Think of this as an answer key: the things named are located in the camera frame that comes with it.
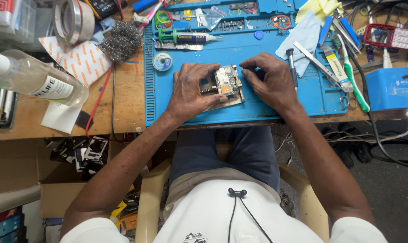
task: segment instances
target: earphone cable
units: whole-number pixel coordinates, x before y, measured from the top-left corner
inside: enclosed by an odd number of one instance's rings
[[[261,229],[261,231],[264,233],[264,235],[267,237],[267,239],[270,241],[270,243],[273,243],[272,240],[270,240],[270,237],[268,237],[267,233],[264,231],[264,229],[262,229],[261,225],[259,225],[258,221],[255,219],[255,217],[252,215],[252,213],[249,211],[248,207],[246,207],[245,203],[243,202],[242,198],[240,198],[240,201],[243,203],[243,206],[246,208],[246,210],[249,212],[249,214],[252,216],[252,218],[254,219],[255,223],[257,223],[258,227]]]
[[[228,228],[228,243],[229,243],[229,237],[230,237],[230,235],[231,235],[231,223],[233,222],[234,211],[236,210],[236,204],[237,204],[237,197],[235,197],[235,201],[234,201],[234,208],[233,208],[233,215],[231,215],[231,220],[229,221],[229,228]]]

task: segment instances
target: green toothbrush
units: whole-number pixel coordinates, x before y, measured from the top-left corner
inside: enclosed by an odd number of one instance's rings
[[[337,39],[340,41],[340,43],[337,43],[337,40],[333,39],[333,44],[335,45],[336,48],[338,48],[339,45],[341,45],[342,53],[344,54],[344,71],[346,72],[348,79],[350,80],[351,84],[354,87],[353,93],[356,96],[357,101],[360,104],[360,108],[362,108],[364,112],[368,113],[370,111],[370,107],[366,103],[366,100],[363,97],[363,94],[360,92],[359,87],[357,87],[356,81],[354,80],[353,66],[351,65],[350,60],[348,58],[348,53],[347,53],[347,49],[345,48],[344,41],[342,40],[341,35],[337,34],[337,36],[338,36]]]

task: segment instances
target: solder wick spool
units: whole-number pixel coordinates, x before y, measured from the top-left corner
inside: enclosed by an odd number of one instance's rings
[[[153,67],[159,71],[166,71],[172,66],[172,56],[168,52],[158,52],[153,57]]]
[[[95,29],[93,10],[79,0],[56,0],[54,32],[62,44],[74,45],[89,40]]]

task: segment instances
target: pcb cleaner bottle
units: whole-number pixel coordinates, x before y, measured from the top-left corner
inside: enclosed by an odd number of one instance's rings
[[[19,50],[0,54],[0,88],[74,107],[88,98],[79,80]]]

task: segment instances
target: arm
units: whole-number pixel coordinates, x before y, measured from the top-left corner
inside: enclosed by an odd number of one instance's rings
[[[334,223],[351,216],[374,224],[360,186],[298,102],[288,64],[262,52],[239,66],[255,93],[286,121],[312,188],[330,220]],[[264,81],[255,74],[256,67],[265,72]]]
[[[220,94],[206,98],[200,94],[200,80],[219,67],[215,63],[185,63],[174,73],[173,91],[164,113],[82,188],[66,210],[61,237],[88,219],[109,218],[168,135],[209,106],[227,99]]]

